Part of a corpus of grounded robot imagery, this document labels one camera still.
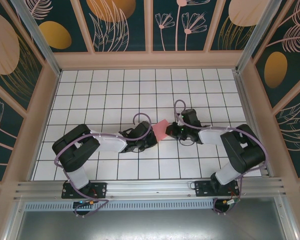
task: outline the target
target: pink cloth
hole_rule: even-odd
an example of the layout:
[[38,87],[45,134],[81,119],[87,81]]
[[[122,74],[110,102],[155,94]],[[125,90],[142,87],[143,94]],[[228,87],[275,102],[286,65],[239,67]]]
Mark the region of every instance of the pink cloth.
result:
[[168,136],[166,134],[166,129],[169,125],[170,124],[168,123],[168,121],[164,119],[152,126],[157,142],[161,141],[162,139],[165,139]]

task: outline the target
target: dark teal panel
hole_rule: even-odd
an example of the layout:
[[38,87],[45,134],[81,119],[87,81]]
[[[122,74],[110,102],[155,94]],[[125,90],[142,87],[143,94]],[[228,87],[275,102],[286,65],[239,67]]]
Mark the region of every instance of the dark teal panel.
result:
[[[23,117],[0,98],[0,164],[9,162],[12,150],[18,137]],[[2,180],[6,165],[0,165],[0,181]]]
[[275,117],[296,174],[300,178],[300,93]]
[[1,4],[0,15],[14,28],[19,37],[20,46],[18,65],[11,74],[0,75],[0,86],[22,107],[27,109],[39,78],[42,65]]
[[[282,23],[284,23],[277,28],[273,37],[269,41],[269,44],[267,45],[255,65],[272,107],[274,107],[300,80],[300,48],[297,47],[297,51],[293,52],[291,48],[294,43],[291,44],[291,42],[289,44],[291,47],[288,47],[286,49],[283,48],[283,39],[285,34],[290,28],[297,27],[297,25],[293,21],[293,18],[291,17],[294,13],[297,2],[298,1],[294,1],[292,6],[290,7],[287,14],[283,18]],[[293,34],[289,36],[289,38],[297,39],[298,35]],[[285,56],[287,60],[287,72],[282,83],[275,88],[271,88],[266,84],[265,67],[269,56],[274,52],[280,52]]]
[[[32,36],[31,36],[29,30],[27,29],[26,25],[24,24],[24,22],[23,22],[23,21],[20,19],[20,17],[18,16],[17,11],[16,11],[14,5],[11,3],[10,0],[7,0],[7,2],[9,3],[10,7],[11,7],[12,10],[14,11],[14,13],[17,15],[17,17],[19,18],[19,22],[21,22],[21,24],[22,24],[23,28],[25,29],[26,33],[27,33],[27,34],[29,35],[29,37],[32,39]],[[36,49],[38,49],[38,51],[39,51],[40,55],[42,56],[42,58],[43,58],[44,60],[46,60],[45,56],[43,55],[43,53],[41,52],[40,48],[38,47],[36,41],[34,41],[33,39],[32,39],[32,41],[33,41],[34,45],[36,46]]]
[[262,38],[260,39],[260,42],[258,43],[258,45],[256,46],[255,50],[252,53],[252,58],[255,57],[255,55],[257,54],[259,48],[261,47],[264,39],[266,38],[266,36],[268,35],[269,31],[271,30],[272,26],[274,25],[276,19],[278,18],[281,10],[283,9],[283,7],[285,6],[287,0],[282,0],[282,2],[280,3],[280,6],[278,8],[278,10],[276,11],[276,14],[274,15],[272,21],[270,22],[268,28],[266,29],[265,33],[263,34]]
[[243,50],[255,29],[254,26],[236,26],[229,19],[229,5],[226,0],[210,50]]
[[[8,0],[8,2],[11,5],[14,12],[16,12],[11,1]],[[42,17],[43,19],[34,19],[34,20],[36,21],[38,26],[47,21],[52,21],[61,24],[69,32],[72,40],[71,45],[65,49],[57,49],[51,47],[52,52],[54,53],[87,52],[87,47],[84,38],[81,34],[81,30],[70,0],[50,0],[50,5],[45,9],[50,9],[51,7],[52,9],[46,13],[46,16]]]
[[[107,40],[105,40],[105,44],[97,43],[97,40],[102,42],[102,35],[99,34],[99,37],[95,37],[95,24],[94,20],[97,21],[98,17],[94,15],[94,13],[90,10],[87,0],[80,0],[80,4],[82,7],[82,11],[84,14],[84,18],[90,33],[91,41],[97,43],[98,47],[94,44],[94,50],[96,52],[142,52],[146,50],[146,37],[145,37],[145,9],[144,9],[144,0],[135,0],[135,10],[133,14],[128,17],[126,20],[127,27],[122,27],[122,24],[113,24],[110,23],[108,25],[108,29],[112,29],[111,31],[106,32],[107,24],[103,20],[99,20],[99,29],[102,32],[103,36],[108,36]],[[118,32],[125,31],[128,33],[124,38],[118,37]]]
[[[164,51],[164,49],[166,51],[176,50],[177,19],[178,51],[184,51],[185,49],[187,51],[202,51],[204,49],[217,1],[205,3],[205,0],[198,0],[196,2],[201,4],[188,4],[180,7],[179,17],[177,18],[179,5],[176,0],[153,1],[153,51]],[[166,15],[164,14],[170,14],[171,17],[166,20]],[[159,24],[165,26],[162,31],[159,28],[156,16],[157,18],[160,18]],[[186,34],[185,29],[197,30],[198,32]]]

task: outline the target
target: ventilated metal strip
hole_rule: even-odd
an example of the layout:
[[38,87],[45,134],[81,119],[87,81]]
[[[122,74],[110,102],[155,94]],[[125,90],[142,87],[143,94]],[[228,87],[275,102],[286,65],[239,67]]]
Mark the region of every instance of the ventilated metal strip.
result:
[[[72,201],[59,202],[28,202],[25,212],[64,212],[73,211]],[[78,211],[94,210],[102,203],[79,208]],[[213,199],[189,200],[138,200],[138,201],[110,201],[101,211],[131,211],[131,210],[183,210],[183,209],[212,209]]]

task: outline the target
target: white grid mat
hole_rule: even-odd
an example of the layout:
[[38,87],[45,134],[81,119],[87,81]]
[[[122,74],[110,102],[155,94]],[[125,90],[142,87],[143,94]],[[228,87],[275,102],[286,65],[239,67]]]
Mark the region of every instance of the white grid mat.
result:
[[[196,110],[203,125],[246,122],[231,69],[63,71],[32,179],[66,180],[53,163],[52,145],[78,124],[117,133],[134,127],[136,113],[149,115],[154,124],[163,119],[172,123],[178,99]],[[191,179],[209,178],[227,162],[223,147],[183,146],[167,137],[140,153],[95,152],[84,168],[90,180]]]

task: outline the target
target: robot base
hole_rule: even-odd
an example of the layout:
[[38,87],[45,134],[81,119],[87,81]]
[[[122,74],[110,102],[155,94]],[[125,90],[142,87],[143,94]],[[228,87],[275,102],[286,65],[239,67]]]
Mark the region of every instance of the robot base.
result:
[[[107,183],[106,182],[93,182],[90,183],[88,189],[85,189],[86,192],[81,192],[89,197],[95,199],[104,199],[106,198],[107,193]],[[78,194],[69,182],[65,182],[62,188],[62,199],[83,199],[80,194]]]
[[231,181],[221,186],[217,192],[213,189],[210,180],[195,181],[194,189],[197,197],[231,197],[231,191],[237,196],[239,195],[237,181]]

